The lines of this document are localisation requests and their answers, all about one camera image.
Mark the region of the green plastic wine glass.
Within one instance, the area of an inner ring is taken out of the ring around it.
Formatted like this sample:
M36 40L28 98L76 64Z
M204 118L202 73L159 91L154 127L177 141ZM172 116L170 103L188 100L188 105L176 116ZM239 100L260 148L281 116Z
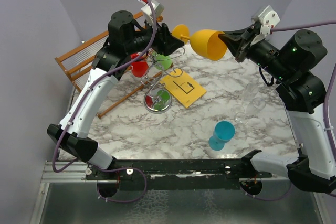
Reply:
M156 52L152 55L152 65L156 67L159 71L165 71L171 68L172 59L170 56L164 56Z

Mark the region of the orange plastic wine glass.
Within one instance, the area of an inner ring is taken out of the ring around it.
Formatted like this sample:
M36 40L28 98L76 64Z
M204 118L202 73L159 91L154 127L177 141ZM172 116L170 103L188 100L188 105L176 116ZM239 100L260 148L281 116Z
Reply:
M226 44L219 38L223 34L218 30L202 29L190 35L184 24L177 25L172 31L172 36L184 43L189 42L195 53L211 61L219 61L227 51Z

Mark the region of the red plastic wine glass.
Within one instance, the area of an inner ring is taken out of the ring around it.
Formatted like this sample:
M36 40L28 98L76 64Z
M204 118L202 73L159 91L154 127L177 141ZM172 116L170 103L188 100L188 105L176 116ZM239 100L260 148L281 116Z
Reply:
M149 65L146 62L147 56L148 53L145 53L138 61L131 64L131 71L135 77L141 78L148 70Z

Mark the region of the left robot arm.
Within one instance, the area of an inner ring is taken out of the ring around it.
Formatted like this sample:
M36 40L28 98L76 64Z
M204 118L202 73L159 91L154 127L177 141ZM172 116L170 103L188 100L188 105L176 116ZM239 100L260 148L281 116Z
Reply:
M137 63L149 49L168 56L183 46L166 24L158 24L156 12L143 13L143 16L145 25L141 26L129 11L112 14L106 41L95 55L88 80L75 104L58 124L50 124L47 129L56 144L53 164L62 149L77 160L98 167L98 173L104 179L115 175L113 156L88 137L93 119L129 65Z

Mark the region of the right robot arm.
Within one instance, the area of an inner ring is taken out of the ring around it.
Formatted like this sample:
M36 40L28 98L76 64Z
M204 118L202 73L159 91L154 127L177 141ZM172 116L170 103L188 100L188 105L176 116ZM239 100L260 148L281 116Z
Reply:
M252 44L251 28L226 31L219 39L238 62L249 59L277 82L298 147L294 157L255 150L244 156L241 171L246 177L267 172L287 177L298 189L329 194L335 190L335 140L328 118L323 82L311 69L326 55L318 34L307 29L294 33L277 49L267 41Z

